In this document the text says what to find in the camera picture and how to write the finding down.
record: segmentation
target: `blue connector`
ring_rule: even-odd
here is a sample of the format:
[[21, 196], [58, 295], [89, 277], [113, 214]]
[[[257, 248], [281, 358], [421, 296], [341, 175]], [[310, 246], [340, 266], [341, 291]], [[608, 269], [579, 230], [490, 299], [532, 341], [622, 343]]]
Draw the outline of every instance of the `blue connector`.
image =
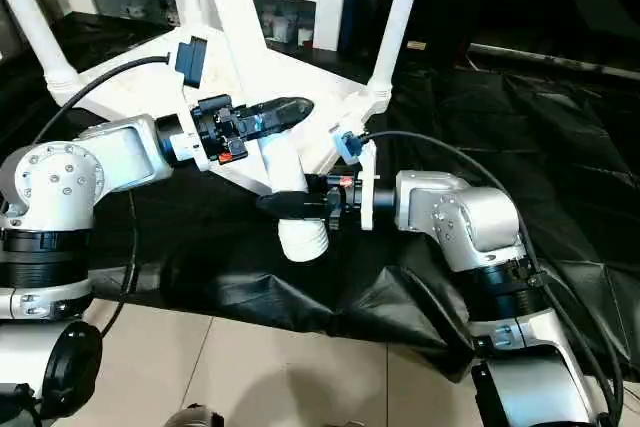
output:
[[362, 141], [353, 132], [346, 132], [340, 135], [339, 132], [333, 133], [333, 143], [342, 160], [347, 165], [358, 163], [358, 157], [362, 154]]

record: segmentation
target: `black object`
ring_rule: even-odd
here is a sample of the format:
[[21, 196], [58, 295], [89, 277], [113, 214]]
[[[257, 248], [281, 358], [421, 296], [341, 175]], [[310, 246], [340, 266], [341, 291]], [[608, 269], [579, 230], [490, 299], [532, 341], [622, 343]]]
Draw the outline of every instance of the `black object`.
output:
[[486, 362], [471, 368], [471, 378], [476, 387], [476, 404], [482, 423], [487, 427], [509, 427], [507, 414], [502, 407], [498, 389]]
[[[233, 107], [231, 97], [218, 95], [198, 102], [191, 111], [202, 147], [209, 160], [220, 165], [249, 155], [245, 141], [283, 132], [302, 122], [313, 110], [313, 102], [302, 97], [281, 97], [252, 107]], [[182, 133], [177, 115], [156, 120], [160, 149], [172, 166], [178, 162], [171, 136]]]
[[539, 289], [544, 280], [526, 258], [458, 272], [455, 277], [470, 321], [512, 319], [548, 306]]
[[204, 58], [207, 54], [207, 41], [198, 37], [191, 37], [191, 42], [180, 42], [176, 56], [177, 72], [184, 74], [184, 85], [200, 88]]
[[102, 360], [102, 337], [86, 322], [72, 322], [56, 342], [42, 384], [40, 416], [68, 417], [93, 395]]
[[276, 219], [325, 220], [330, 230], [340, 228], [343, 214], [360, 211], [362, 182], [354, 175], [307, 175], [307, 182], [309, 193], [277, 192], [260, 197], [256, 206]]
[[42, 288], [85, 280], [89, 237], [86, 230], [3, 230], [0, 232], [0, 287]]
[[232, 110], [231, 97], [219, 95], [199, 101], [191, 111], [207, 157], [221, 165], [249, 155], [234, 122], [238, 114]]
[[173, 150], [171, 144], [171, 136], [182, 133], [182, 126], [180, 125], [180, 119], [177, 114], [166, 115], [156, 119], [156, 135], [158, 136], [158, 143], [160, 145], [160, 151], [164, 160], [171, 167], [178, 167], [180, 162], [176, 158], [176, 153]]

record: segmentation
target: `black fabric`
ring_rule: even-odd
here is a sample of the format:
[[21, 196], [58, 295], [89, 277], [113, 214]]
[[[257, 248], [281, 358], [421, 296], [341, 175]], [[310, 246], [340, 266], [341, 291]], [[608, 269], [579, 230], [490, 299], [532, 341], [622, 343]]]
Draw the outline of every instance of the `black fabric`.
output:
[[[82, 16], [64, 22], [58, 30], [63, 47], [81, 68], [132, 43], [128, 28], [135, 23], [100, 25]], [[91, 55], [85, 57], [83, 50]], [[14, 73], [11, 62], [0, 67], [5, 80], [0, 99], [12, 99], [0, 103], [3, 155], [31, 140], [55, 111], [40, 85], [37, 64]], [[434, 135], [493, 171], [511, 190], [534, 240], [605, 322], [627, 378], [637, 378], [637, 96], [500, 74], [434, 73], [407, 63], [399, 66], [394, 83], [388, 112], [372, 119], [370, 129]], [[40, 90], [35, 92], [34, 85]], [[70, 137], [98, 120], [76, 111], [52, 135]], [[388, 186], [399, 169], [409, 168], [444, 170], [485, 183], [468, 166], [429, 146], [398, 138], [377, 144], [378, 171]], [[467, 312], [428, 238], [379, 222], [374, 232], [332, 234], [323, 258], [292, 264], [281, 253], [276, 223], [255, 208], [255, 196], [212, 174], [181, 170], [168, 181], [138, 189], [136, 199], [139, 259], [143, 271], [158, 272], [160, 280], [159, 288], [143, 282], [137, 301], [405, 344], [450, 378], [466, 371], [472, 356]], [[109, 196], [96, 209], [92, 268], [124, 266], [130, 238], [126, 195]], [[551, 273], [561, 277], [554, 269]], [[109, 282], [98, 284], [99, 295], [113, 291]], [[558, 294], [602, 354], [584, 313], [563, 291]], [[606, 369], [604, 357], [602, 363]]]

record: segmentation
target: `tile floor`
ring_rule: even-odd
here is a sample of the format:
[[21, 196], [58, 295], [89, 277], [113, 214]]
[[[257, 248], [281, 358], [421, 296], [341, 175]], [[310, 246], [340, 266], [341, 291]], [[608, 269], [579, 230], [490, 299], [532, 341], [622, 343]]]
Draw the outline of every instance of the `tile floor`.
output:
[[[104, 325], [113, 308], [95, 301], [87, 319]], [[161, 427], [197, 402], [229, 427], [480, 427], [474, 393], [406, 350], [127, 305], [95, 395], [56, 426]], [[640, 427], [640, 415], [626, 409], [622, 425]]]

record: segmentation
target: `white robotic arm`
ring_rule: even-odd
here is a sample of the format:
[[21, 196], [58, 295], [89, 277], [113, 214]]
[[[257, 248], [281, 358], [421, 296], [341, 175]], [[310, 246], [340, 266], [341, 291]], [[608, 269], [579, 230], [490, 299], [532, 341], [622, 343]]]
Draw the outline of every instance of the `white robotic arm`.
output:
[[372, 212], [393, 213], [399, 230], [435, 240], [454, 273], [469, 312], [478, 357], [471, 373], [485, 425], [608, 425], [543, 295], [547, 278], [530, 262], [511, 198], [444, 172], [400, 171], [393, 191], [378, 189], [375, 147], [362, 145], [368, 137], [334, 137], [347, 164], [364, 157], [356, 176], [329, 175], [312, 182], [319, 187], [308, 196], [278, 193], [258, 206], [279, 218], [324, 218], [333, 230], [345, 213], [358, 215], [366, 230]]
[[245, 141], [304, 120], [313, 103], [279, 98], [234, 108], [221, 95], [154, 120], [141, 115], [91, 127], [72, 141], [32, 145], [0, 167], [0, 424], [38, 405], [68, 416], [91, 397], [100, 333], [80, 315], [92, 300], [88, 246], [94, 205], [171, 176], [248, 155]]

